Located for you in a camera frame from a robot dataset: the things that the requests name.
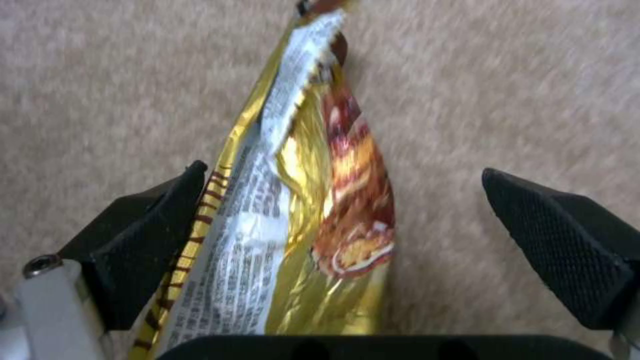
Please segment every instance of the carpet floor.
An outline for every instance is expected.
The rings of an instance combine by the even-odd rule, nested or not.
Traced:
[[[0,290],[115,197],[213,164],[293,5],[0,0]],[[396,195],[388,332],[606,349],[494,217],[481,172],[640,227],[639,19],[636,0],[361,2],[346,73]]]

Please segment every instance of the white label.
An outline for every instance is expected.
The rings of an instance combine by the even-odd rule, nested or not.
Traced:
[[[290,196],[269,169],[257,126],[245,144],[157,356],[198,336],[264,333],[287,242]]]
[[[274,156],[289,132],[296,112],[296,100],[344,19],[338,9],[319,16],[311,24],[295,29],[282,56],[280,70],[262,112],[261,138]]]

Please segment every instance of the black gripper pad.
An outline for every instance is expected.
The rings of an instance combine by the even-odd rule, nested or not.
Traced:
[[[106,330],[126,330],[188,240],[207,165],[116,199],[58,254],[82,264]]]
[[[589,329],[612,329],[639,282],[640,233],[593,200],[494,169],[495,214],[542,281]]]

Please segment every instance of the snack bag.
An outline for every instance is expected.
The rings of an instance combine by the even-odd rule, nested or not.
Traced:
[[[347,5],[301,3],[304,14],[238,117],[131,358],[210,334],[376,332],[394,200],[330,51]]]

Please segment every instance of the screw head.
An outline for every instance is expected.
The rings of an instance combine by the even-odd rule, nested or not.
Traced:
[[[41,255],[33,258],[22,269],[25,279],[42,275],[49,270],[62,266],[62,259],[57,254]]]

